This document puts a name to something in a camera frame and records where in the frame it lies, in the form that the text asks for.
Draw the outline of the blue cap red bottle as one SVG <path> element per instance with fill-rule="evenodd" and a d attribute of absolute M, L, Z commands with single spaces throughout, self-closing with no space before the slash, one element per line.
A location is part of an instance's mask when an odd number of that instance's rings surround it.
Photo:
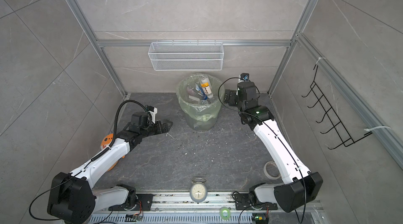
<path fill-rule="evenodd" d="M 189 96 L 193 96 L 193 97 L 199 99 L 199 93 L 198 93 L 198 91 L 197 91 L 194 87 L 192 87 L 191 85 L 188 85 L 188 86 L 187 86 L 186 91 L 187 91 L 187 93 L 188 93 Z"/>

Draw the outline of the orange label white cap bottle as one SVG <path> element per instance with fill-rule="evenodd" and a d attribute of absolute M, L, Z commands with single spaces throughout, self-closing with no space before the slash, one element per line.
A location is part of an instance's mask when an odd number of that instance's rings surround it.
<path fill-rule="evenodd" d="M 214 97 L 214 94 L 213 94 L 211 84 L 210 84 L 210 80 L 209 80 L 208 76 L 202 75 L 199 78 L 199 84 L 200 84 L 201 88 L 203 89 L 203 92 L 205 93 L 205 95 L 209 99 L 212 99 Z"/>

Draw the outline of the green blue label bottle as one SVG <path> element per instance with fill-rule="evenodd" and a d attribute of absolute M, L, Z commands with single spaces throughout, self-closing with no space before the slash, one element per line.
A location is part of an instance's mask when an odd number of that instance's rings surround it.
<path fill-rule="evenodd" d="M 204 93 L 203 89 L 197 83 L 195 84 L 195 90 L 196 90 L 197 95 L 199 96 L 199 99 L 201 99 L 201 100 L 207 100 L 208 99 L 208 97 Z"/>

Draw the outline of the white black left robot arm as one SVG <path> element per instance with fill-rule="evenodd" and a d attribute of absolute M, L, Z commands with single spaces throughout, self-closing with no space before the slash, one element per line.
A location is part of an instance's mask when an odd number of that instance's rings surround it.
<path fill-rule="evenodd" d="M 119 132 L 118 119 L 121 109 L 134 103 L 142 109 L 132 114 L 131 121 Z M 156 120 L 157 108 L 135 100 L 122 102 L 115 114 L 113 132 L 105 138 L 102 150 L 69 173 L 60 172 L 51 183 L 47 213 L 50 221 L 67 224 L 83 224 L 94 212 L 116 208 L 131 211 L 140 208 L 136 189 L 119 184 L 108 189 L 94 189 L 97 181 L 117 162 L 134 150 L 144 138 L 166 134 L 173 126 L 169 120 Z"/>

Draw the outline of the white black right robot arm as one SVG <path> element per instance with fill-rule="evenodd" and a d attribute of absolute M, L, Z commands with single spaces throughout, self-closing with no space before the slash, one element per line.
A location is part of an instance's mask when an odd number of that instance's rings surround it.
<path fill-rule="evenodd" d="M 223 107 L 235 111 L 241 123 L 248 125 L 263 142 L 274 163 L 277 165 L 281 185 L 266 183 L 253 187 L 249 193 L 250 205 L 260 207 L 267 203 L 277 204 L 284 212 L 297 211 L 315 200 L 323 185 L 323 178 L 310 169 L 295 154 L 284 139 L 271 111 L 259 105 L 260 92 L 248 73 L 237 78 L 236 90 L 226 90 L 219 95 Z"/>

